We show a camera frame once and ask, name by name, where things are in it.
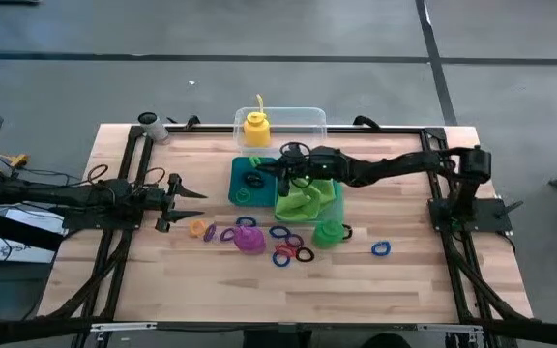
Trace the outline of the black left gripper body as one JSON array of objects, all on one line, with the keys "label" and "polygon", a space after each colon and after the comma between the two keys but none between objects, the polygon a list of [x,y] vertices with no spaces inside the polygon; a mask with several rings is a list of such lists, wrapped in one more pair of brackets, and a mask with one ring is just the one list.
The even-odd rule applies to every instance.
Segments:
[{"label": "black left gripper body", "polygon": [[182,178],[178,174],[170,174],[167,180],[168,188],[148,186],[141,189],[133,196],[134,207],[143,211],[159,211],[155,229],[159,232],[168,232],[170,223],[182,218],[182,214],[174,206],[178,189],[181,187]]}]

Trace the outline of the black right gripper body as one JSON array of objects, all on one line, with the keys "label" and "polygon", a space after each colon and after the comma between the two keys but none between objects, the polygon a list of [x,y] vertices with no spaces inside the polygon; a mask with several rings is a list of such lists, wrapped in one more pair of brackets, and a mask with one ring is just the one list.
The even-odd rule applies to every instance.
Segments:
[{"label": "black right gripper body", "polygon": [[312,183],[307,174],[308,162],[306,160],[290,161],[281,159],[278,161],[278,195],[287,196],[292,186],[298,189],[306,189]]}]

